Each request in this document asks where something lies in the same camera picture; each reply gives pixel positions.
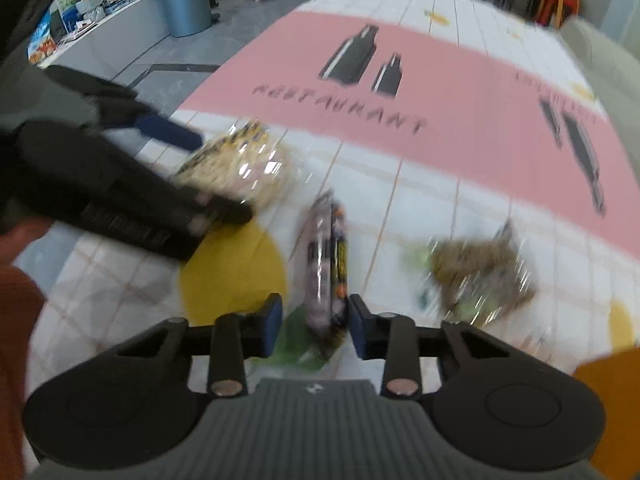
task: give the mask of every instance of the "white checkered tablecloth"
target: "white checkered tablecloth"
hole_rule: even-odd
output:
[[[425,25],[424,6],[451,20]],[[400,23],[486,52],[546,78],[571,94],[588,85],[556,37],[475,0],[311,0],[299,10],[322,10]],[[604,113],[599,102],[591,104]],[[179,110],[172,118],[205,132],[223,132],[241,118]],[[640,264],[551,211],[452,174],[378,153],[331,137],[270,125],[272,133],[300,151],[312,175],[303,186],[259,216],[287,262],[290,304],[301,301],[293,279],[300,252],[300,218],[329,187],[348,218],[348,286],[374,312],[408,314],[430,322],[418,309],[421,273],[406,264],[416,240],[491,237],[511,218],[524,241],[540,291],[533,302],[488,327],[508,342],[532,330],[550,330],[551,363],[572,371],[578,362],[610,352],[609,301],[628,306],[640,335]],[[187,157],[150,140],[138,158],[168,175]],[[31,339],[28,392],[169,316],[183,314],[177,264],[96,237],[82,236],[66,262]],[[423,360],[426,390],[439,386],[434,360]],[[196,359],[190,386],[202,390],[206,358]],[[382,362],[361,362],[345,345],[322,372],[325,378],[369,378],[379,385]]]

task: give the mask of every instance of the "gray tile floor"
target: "gray tile floor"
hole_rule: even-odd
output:
[[[128,85],[153,63],[222,65],[280,17],[307,0],[219,0],[220,21],[186,38],[165,38],[145,52],[115,79]],[[153,72],[136,86],[140,99],[170,115],[206,78],[207,73]],[[117,130],[108,136],[129,153],[146,142],[137,130]],[[21,254],[17,265],[47,294],[81,233],[56,224]]]

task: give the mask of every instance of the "black bottle illustration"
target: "black bottle illustration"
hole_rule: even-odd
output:
[[[562,118],[564,119],[564,124],[566,124],[569,140],[571,140],[571,145],[574,149],[574,156],[582,168],[584,176],[587,178],[587,183],[591,187],[593,206],[599,215],[604,216],[606,208],[604,205],[604,193],[599,180],[600,168],[589,136],[571,114],[563,112]]]
[[[358,34],[344,40],[318,77],[334,79],[343,85],[359,83],[376,51],[374,40],[377,32],[377,26],[366,25]]]
[[[551,107],[551,103],[546,99],[539,99],[540,108],[542,108],[542,113],[545,115],[545,119],[547,124],[549,125],[549,129],[554,136],[554,140],[556,141],[556,146],[558,150],[562,148],[562,137],[560,136],[560,124],[558,124],[558,119],[556,118],[556,113]]]
[[[371,91],[376,94],[386,94],[391,97],[396,97],[401,79],[400,54],[394,52],[391,60],[380,67],[380,72],[378,72],[376,80],[373,82]]]

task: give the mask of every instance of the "ribbed gray surface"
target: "ribbed gray surface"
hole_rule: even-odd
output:
[[[418,404],[383,399],[369,381],[284,380],[263,380],[249,397],[216,400],[187,440],[145,465],[87,472],[47,462],[30,478],[604,480],[586,462],[539,474],[476,462],[452,448]]]

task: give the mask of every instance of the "dark floor tile border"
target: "dark floor tile border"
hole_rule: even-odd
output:
[[[142,74],[129,83],[129,88],[135,88],[142,80],[153,72],[206,72],[213,74],[220,65],[202,65],[193,63],[153,63]]]

